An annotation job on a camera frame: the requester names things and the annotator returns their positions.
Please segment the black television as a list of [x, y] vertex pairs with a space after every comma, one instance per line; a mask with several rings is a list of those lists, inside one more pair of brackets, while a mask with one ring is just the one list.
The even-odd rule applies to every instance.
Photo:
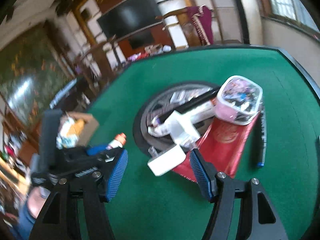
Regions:
[[124, 0], [105, 12], [97, 22], [106, 37], [123, 38], [155, 25], [161, 12], [155, 0]]

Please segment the black long stick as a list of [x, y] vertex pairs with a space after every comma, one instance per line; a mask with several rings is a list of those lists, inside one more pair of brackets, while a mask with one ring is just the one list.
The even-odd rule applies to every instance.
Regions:
[[160, 115], [158, 117], [158, 120], [160, 121], [160, 123], [163, 123], [174, 111], [177, 111], [180, 114], [184, 114], [187, 111], [192, 110], [192, 109], [196, 108], [197, 106], [199, 106], [199, 105], [201, 105], [211, 99], [216, 98], [217, 93], [220, 90], [220, 88], [221, 88], [221, 86], [218, 86], [212, 90], [205, 92], [204, 94], [202, 94], [196, 98], [191, 99], [190, 101], [188, 101], [182, 105], [179, 105], [179, 106], [169, 110], [167, 113]]

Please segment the white tube orange cap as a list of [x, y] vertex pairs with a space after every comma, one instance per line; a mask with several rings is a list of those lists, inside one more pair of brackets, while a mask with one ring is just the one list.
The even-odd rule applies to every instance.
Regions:
[[106, 146], [107, 150], [111, 150], [118, 147], [123, 147], [126, 144], [126, 135], [120, 133], [114, 137], [114, 139]]

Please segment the window with bars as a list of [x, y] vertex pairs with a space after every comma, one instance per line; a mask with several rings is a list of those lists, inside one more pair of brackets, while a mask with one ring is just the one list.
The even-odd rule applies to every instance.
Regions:
[[319, 33], [313, 18], [300, 0], [270, 0], [272, 15], [299, 28]]

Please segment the wooden chair with maroon cloth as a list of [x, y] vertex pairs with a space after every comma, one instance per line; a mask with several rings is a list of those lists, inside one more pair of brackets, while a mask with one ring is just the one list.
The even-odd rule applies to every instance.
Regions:
[[185, 39], [189, 47], [210, 46], [214, 44], [212, 31], [212, 11], [205, 5], [185, 7], [174, 10], [162, 16], [156, 16], [157, 20], [164, 22], [171, 16], [177, 17]]

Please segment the red foil packet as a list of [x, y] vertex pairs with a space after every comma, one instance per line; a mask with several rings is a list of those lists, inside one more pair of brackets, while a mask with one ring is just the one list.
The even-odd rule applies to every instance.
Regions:
[[212, 163], [217, 171], [234, 178], [246, 141], [258, 118], [259, 115], [256, 115], [245, 126], [214, 118], [204, 135], [196, 142], [205, 161]]

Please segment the brown cardboard box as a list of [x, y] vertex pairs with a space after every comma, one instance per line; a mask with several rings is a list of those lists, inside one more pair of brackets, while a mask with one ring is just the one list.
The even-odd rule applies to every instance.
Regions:
[[60, 126], [56, 137], [58, 149], [87, 146], [99, 122], [92, 114], [66, 112], [60, 118]]

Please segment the clear cartoon pencil pouch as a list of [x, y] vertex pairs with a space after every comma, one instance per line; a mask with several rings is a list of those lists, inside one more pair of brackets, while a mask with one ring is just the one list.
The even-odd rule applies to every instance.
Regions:
[[263, 89], [240, 75], [229, 77], [216, 96], [216, 117], [236, 125], [248, 125], [259, 112]]

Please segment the round silver table centre console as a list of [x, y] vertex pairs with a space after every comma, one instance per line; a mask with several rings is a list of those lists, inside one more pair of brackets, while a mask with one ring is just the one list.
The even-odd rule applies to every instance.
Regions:
[[154, 147], [158, 152], [174, 145], [170, 126], [190, 121], [203, 135], [213, 120], [215, 99], [220, 86], [204, 81], [175, 83], [151, 96], [138, 111], [132, 128], [133, 138], [146, 156]]

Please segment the black marker blue cap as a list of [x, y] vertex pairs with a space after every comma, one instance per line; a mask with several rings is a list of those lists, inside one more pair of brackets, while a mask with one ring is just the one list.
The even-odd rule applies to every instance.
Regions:
[[266, 127], [266, 112], [264, 105], [261, 106], [260, 115], [260, 148], [257, 161], [257, 167], [263, 168], [265, 165], [265, 156], [267, 148], [267, 127]]

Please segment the white cardboard box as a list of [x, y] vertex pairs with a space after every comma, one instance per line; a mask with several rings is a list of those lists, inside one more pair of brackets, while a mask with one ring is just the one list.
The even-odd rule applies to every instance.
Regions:
[[164, 123], [148, 127], [149, 135], [158, 138], [169, 135], [174, 142], [159, 153], [152, 146], [149, 151], [152, 158], [148, 161], [148, 167], [153, 174], [162, 176], [183, 163], [186, 159], [183, 149], [191, 150], [201, 137], [194, 125], [214, 116], [215, 104], [213, 100], [209, 100], [184, 114], [174, 111]]

